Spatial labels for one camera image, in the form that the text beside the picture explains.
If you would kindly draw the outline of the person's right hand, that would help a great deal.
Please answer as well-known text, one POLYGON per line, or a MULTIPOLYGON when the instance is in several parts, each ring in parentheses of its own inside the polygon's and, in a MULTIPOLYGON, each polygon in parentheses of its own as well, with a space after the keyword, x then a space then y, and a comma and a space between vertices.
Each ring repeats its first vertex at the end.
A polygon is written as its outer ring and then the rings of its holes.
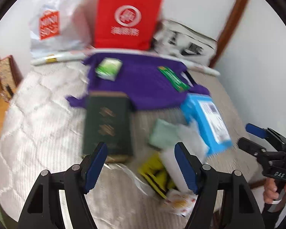
MULTIPOLYGON (((285 195, 283 199, 286 199, 286 184, 284 186, 285 195)), ((272 204, 274 200, 277 200, 280 194, 277 192, 277 186, 275 184, 275 180, 267 177, 266 182, 264 184, 264 202, 266 204, 272 204)))

